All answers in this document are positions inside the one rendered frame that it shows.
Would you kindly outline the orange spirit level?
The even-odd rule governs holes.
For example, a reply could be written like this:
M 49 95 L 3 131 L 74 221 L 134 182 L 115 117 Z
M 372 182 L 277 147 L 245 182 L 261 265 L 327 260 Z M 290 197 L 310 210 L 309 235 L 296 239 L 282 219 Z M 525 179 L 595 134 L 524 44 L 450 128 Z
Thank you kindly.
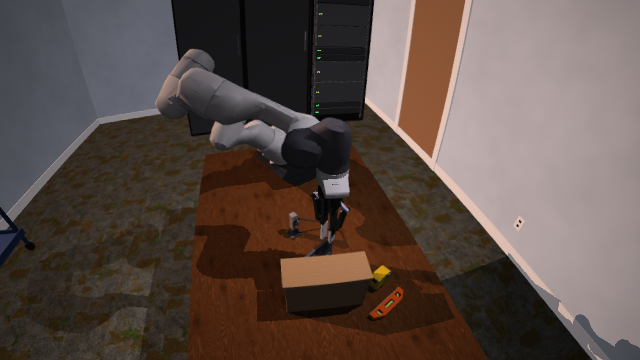
M 372 320 L 378 320 L 388 315 L 401 302 L 403 291 L 403 289 L 398 287 L 369 314 L 369 317 Z

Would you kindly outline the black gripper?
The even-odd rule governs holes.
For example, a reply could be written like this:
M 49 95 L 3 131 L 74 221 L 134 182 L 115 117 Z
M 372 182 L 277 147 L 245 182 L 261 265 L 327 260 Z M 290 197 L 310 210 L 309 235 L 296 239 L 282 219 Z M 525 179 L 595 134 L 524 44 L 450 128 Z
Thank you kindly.
M 346 217 L 345 214 L 350 211 L 350 207 L 346 207 L 344 205 L 343 198 L 326 199 L 324 197 L 323 191 L 319 184 L 318 184 L 318 191 L 315 191 L 314 193 L 312 193 L 311 197 L 314 204 L 315 219 L 317 221 L 319 220 L 321 224 L 320 239 L 323 239 L 327 235 L 327 226 L 328 226 L 327 220 L 328 220 L 328 213 L 330 213 L 330 228 L 328 229 L 329 230 L 328 243 L 330 244 L 335 238 L 334 234 L 336 233 L 336 231 L 338 231 L 342 227 Z M 337 220 L 339 207 L 341 209 L 340 209 L 340 214 Z

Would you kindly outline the brown wooden cabinet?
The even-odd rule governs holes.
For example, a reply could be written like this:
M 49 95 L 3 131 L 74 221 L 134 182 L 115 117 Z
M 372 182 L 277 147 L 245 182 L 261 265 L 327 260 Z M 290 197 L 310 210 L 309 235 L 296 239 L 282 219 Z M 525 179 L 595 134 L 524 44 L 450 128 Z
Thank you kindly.
M 332 244 L 327 237 L 305 257 L 280 259 L 287 313 L 364 304 L 373 280 L 365 251 L 331 255 Z

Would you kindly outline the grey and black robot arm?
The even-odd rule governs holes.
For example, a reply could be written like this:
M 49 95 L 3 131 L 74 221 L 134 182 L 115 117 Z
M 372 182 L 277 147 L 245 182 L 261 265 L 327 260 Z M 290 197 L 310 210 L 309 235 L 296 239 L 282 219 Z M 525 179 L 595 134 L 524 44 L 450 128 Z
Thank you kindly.
M 178 120 L 189 109 L 212 119 L 210 141 L 216 149 L 247 144 L 270 164 L 316 168 L 326 199 L 349 197 L 352 137 L 347 123 L 295 112 L 212 73 L 214 67 L 208 53 L 189 49 L 164 82 L 155 102 L 159 112 Z M 248 119 L 259 120 L 245 125 Z

